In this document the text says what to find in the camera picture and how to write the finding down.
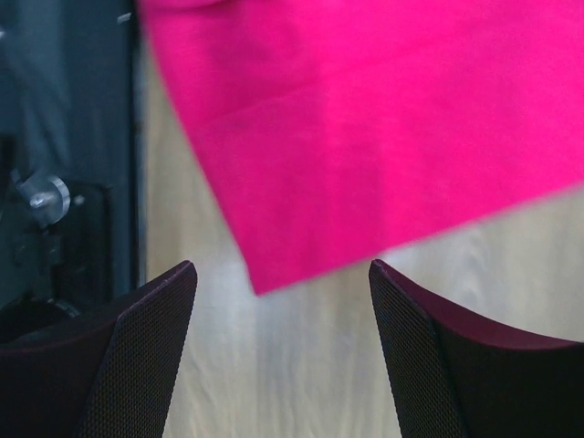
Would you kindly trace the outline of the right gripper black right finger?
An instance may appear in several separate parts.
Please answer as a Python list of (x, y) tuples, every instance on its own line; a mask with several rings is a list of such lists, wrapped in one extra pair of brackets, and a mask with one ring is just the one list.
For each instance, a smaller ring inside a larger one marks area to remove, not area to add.
[(582, 436), (582, 343), (486, 318), (381, 260), (369, 281), (401, 436)]

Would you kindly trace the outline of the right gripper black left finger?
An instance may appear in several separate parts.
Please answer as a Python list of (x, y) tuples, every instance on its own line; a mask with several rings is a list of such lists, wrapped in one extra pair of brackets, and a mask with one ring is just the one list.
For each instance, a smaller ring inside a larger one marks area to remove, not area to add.
[(107, 305), (2, 344), (2, 436), (162, 436), (196, 288), (183, 261)]

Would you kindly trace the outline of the crimson red t shirt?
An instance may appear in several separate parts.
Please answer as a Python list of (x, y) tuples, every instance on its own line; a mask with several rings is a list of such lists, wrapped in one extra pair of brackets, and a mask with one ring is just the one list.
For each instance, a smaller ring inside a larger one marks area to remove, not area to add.
[(580, 1), (142, 1), (263, 294), (583, 179)]

